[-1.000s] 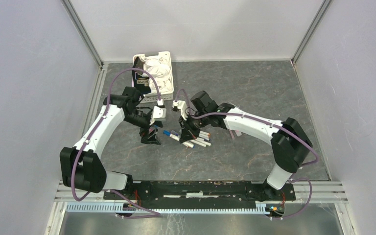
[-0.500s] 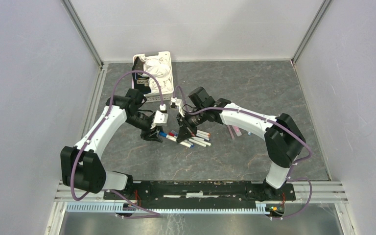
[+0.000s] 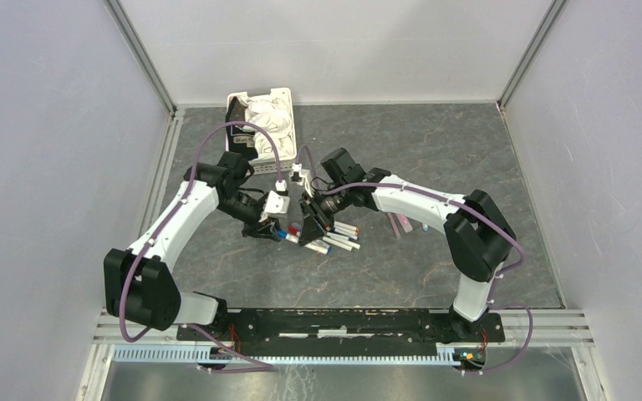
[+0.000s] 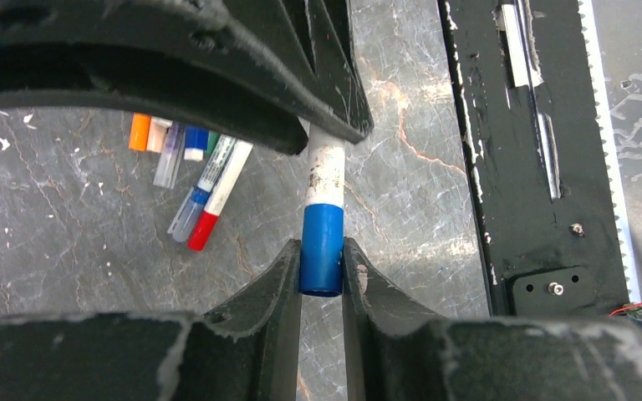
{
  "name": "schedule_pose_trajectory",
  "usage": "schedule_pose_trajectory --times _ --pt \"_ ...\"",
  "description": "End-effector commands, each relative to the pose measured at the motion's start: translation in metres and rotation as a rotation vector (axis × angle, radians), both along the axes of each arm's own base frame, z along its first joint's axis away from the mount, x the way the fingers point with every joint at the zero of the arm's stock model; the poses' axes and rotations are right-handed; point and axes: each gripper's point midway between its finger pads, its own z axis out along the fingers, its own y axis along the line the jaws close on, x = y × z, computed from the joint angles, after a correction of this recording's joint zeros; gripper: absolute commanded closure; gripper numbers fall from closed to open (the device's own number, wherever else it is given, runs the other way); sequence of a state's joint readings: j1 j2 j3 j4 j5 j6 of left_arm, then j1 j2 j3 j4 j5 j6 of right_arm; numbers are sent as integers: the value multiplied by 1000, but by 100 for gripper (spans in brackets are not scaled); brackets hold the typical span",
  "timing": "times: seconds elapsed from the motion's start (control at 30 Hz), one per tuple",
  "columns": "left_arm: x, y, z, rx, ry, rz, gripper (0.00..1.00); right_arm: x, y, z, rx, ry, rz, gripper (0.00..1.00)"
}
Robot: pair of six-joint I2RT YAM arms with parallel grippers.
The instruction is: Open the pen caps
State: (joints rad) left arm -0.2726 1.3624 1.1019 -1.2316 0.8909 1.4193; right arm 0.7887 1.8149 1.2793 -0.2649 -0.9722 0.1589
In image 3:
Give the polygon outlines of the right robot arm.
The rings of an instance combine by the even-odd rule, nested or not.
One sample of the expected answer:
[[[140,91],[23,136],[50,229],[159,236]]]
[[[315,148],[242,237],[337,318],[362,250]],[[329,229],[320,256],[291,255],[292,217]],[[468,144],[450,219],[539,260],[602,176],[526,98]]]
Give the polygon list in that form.
[[[300,201],[303,225],[299,244],[307,245],[334,230],[345,228],[336,216],[355,206],[403,215],[438,230],[446,238],[454,266],[460,272],[456,297],[451,304],[451,334],[470,341],[483,329],[493,282],[509,256],[517,237],[495,201],[484,191],[451,194],[414,185],[381,168],[364,169],[350,153],[339,148],[321,163],[329,177],[317,189],[314,169],[295,161],[292,182],[303,186]]]

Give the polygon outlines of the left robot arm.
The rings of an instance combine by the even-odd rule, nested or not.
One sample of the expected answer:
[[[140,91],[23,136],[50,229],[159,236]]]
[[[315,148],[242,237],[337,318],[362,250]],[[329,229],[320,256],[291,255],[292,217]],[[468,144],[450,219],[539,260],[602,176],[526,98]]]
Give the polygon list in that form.
[[[126,249],[106,254],[105,308],[122,329],[128,322],[159,331],[194,323],[209,340],[227,334],[227,302],[182,292],[172,272],[193,234],[214,211],[242,222],[245,237],[281,241],[278,216],[288,209],[288,183],[279,179],[273,190],[254,198],[244,186],[254,173],[244,156],[229,151],[214,165],[193,165],[153,225]]]

